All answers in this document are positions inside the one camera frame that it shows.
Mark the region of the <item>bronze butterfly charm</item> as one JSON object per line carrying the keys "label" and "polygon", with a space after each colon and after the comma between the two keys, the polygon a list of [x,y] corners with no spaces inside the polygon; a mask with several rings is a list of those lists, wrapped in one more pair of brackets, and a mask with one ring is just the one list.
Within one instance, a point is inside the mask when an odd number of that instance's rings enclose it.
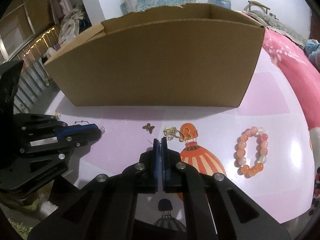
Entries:
{"label": "bronze butterfly charm", "polygon": [[155,126],[151,125],[150,123],[147,123],[142,127],[142,129],[148,131],[150,134],[153,133],[153,130],[155,129]]}

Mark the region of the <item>wooden chair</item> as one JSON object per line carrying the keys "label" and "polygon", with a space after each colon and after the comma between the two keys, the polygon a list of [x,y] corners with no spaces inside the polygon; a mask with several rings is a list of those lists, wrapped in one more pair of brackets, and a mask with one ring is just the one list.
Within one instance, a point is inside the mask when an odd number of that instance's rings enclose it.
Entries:
{"label": "wooden chair", "polygon": [[260,2],[249,0],[248,5],[245,6],[245,8],[244,8],[244,11],[250,11],[250,10],[252,10],[252,7],[260,8],[265,14],[268,14],[268,12],[271,10],[271,8],[269,8],[268,6],[266,6]]}

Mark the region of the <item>white green fuzzy blanket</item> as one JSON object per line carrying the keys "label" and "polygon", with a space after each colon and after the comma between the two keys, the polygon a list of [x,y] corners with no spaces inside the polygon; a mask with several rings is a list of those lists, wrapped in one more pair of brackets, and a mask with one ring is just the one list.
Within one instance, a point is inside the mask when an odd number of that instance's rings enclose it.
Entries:
{"label": "white green fuzzy blanket", "polygon": [[31,230],[58,208],[49,201],[51,190],[52,184],[48,184],[24,199],[1,194],[1,210],[23,239],[27,239]]}

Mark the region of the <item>pink printed table mat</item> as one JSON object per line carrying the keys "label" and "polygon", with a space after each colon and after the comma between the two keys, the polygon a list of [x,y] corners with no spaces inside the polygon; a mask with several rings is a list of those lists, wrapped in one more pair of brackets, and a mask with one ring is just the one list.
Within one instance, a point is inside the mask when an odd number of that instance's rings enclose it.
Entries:
{"label": "pink printed table mat", "polygon": [[[315,165],[309,129],[289,82],[264,50],[238,108],[76,107],[58,93],[47,114],[70,125],[89,122],[105,128],[98,142],[75,150],[66,178],[77,187],[100,173],[120,174],[163,137],[166,127],[191,123],[197,143],[220,159],[228,179],[278,222],[307,214],[311,207]],[[142,129],[147,123],[155,126],[152,134]],[[267,161],[261,172],[245,178],[235,165],[235,146],[253,126],[268,134]]]}

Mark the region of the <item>pile of hanging clothes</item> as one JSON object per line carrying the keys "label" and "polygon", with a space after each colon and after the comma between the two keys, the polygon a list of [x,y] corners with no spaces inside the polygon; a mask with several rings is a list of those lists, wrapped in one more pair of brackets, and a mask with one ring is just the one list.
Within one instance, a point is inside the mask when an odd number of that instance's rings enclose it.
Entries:
{"label": "pile of hanging clothes", "polygon": [[59,29],[55,49],[66,46],[73,38],[91,26],[84,6],[72,6],[69,0],[48,0],[50,12]]}

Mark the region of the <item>blue patterned blanket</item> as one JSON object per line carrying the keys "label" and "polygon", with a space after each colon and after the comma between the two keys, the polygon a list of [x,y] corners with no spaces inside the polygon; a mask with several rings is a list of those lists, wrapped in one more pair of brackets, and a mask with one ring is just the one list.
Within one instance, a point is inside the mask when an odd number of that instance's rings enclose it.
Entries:
{"label": "blue patterned blanket", "polygon": [[305,44],[305,52],[309,61],[319,69],[319,50],[320,43],[317,40],[307,40]]}

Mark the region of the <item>grey green quilt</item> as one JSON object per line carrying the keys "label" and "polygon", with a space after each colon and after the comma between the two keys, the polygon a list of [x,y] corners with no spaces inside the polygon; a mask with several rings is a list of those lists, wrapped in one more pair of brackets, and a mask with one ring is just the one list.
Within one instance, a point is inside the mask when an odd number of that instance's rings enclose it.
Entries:
{"label": "grey green quilt", "polygon": [[283,24],[272,16],[257,10],[243,11],[243,13],[261,23],[264,27],[286,36],[300,48],[305,48],[307,39],[297,33],[294,29],[290,28],[288,25]]}

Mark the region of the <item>pink floral bed blanket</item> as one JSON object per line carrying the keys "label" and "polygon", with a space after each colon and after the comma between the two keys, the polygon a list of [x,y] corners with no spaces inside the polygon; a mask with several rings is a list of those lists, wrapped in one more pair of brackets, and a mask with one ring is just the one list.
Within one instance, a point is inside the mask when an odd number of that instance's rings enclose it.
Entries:
{"label": "pink floral bed blanket", "polygon": [[315,182],[310,215],[319,206],[319,71],[286,36],[266,29],[263,49],[292,87],[306,118],[315,161]]}

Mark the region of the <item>brown cardboard box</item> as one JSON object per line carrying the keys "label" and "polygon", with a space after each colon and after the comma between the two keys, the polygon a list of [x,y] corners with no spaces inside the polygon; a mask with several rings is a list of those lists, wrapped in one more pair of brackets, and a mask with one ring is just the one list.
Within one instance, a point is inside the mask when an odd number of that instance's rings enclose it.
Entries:
{"label": "brown cardboard box", "polygon": [[217,5],[162,6],[90,27],[44,67],[76,106],[238,107],[264,34]]}

